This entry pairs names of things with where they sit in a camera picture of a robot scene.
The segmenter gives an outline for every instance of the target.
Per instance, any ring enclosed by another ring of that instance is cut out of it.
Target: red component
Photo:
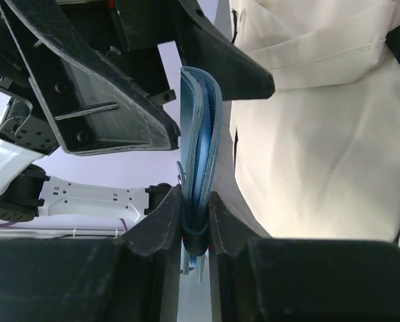
[[[108,0],[107,7],[109,10],[115,10],[117,7],[115,6],[115,0]]]

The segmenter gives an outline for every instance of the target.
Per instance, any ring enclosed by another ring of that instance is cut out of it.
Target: blue wallet
[[[207,206],[222,127],[222,93],[213,77],[198,68],[183,67],[180,84],[182,229],[186,249],[197,256],[207,248],[190,249],[187,238],[202,239],[208,228]]]

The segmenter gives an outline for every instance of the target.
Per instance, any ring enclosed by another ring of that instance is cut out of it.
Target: folded blue object
[[[178,163],[186,224],[191,231],[204,227],[208,198],[222,127],[222,93],[213,77],[198,68],[181,69]]]

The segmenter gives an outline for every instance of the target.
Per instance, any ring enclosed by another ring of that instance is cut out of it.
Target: cream fabric
[[[276,93],[232,103],[235,176],[273,237],[393,241],[400,228],[400,0],[231,0],[236,46]]]

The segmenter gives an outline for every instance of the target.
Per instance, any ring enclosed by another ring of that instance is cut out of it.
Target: gray surface
[[[227,38],[232,38],[230,8],[228,0],[219,0],[214,22],[216,28]],[[234,166],[232,160],[232,139],[229,133],[229,121],[231,115],[231,102],[224,102],[222,118],[222,133],[218,162],[214,174],[212,190],[217,191],[228,209],[255,230],[261,236],[268,236],[267,232],[253,217],[235,182]]]

